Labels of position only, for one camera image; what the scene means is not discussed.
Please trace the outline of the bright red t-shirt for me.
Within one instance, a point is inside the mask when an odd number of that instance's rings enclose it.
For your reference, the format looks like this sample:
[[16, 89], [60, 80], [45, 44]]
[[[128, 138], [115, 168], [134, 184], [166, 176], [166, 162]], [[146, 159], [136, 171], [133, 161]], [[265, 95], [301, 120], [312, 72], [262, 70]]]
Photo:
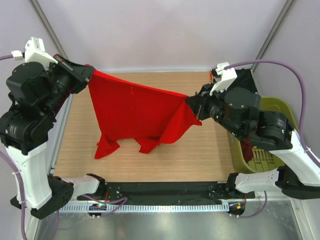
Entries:
[[115, 152], [119, 140], [134, 139], [149, 154], [173, 144], [193, 125], [201, 126], [186, 103], [187, 95], [126, 81], [94, 70], [88, 83], [101, 132], [95, 159]]

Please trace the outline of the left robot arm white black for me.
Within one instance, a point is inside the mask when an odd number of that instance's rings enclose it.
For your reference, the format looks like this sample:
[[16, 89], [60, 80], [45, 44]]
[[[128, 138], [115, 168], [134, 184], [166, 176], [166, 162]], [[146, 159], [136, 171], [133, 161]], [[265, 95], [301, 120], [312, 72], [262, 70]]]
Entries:
[[10, 202], [18, 209], [29, 209], [37, 219], [80, 196], [101, 200], [106, 194], [102, 177], [92, 173], [76, 178], [52, 176], [45, 160], [58, 112], [70, 95], [87, 87], [94, 70], [56, 54], [48, 64], [32, 60], [18, 65], [6, 80], [12, 104], [0, 119], [0, 140], [17, 168], [16, 180], [23, 183]]

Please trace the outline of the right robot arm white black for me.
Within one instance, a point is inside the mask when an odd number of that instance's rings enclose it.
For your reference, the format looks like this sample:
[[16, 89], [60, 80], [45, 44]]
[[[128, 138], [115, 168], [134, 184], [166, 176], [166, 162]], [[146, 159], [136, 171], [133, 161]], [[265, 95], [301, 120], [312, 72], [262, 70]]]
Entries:
[[261, 110], [261, 96], [236, 87], [217, 92], [205, 84], [185, 102], [200, 121], [213, 119], [239, 141], [280, 158], [283, 166], [259, 173], [231, 173], [225, 192], [231, 198], [250, 192], [273, 191], [299, 199], [320, 197], [320, 160], [303, 148], [302, 137], [281, 112]]

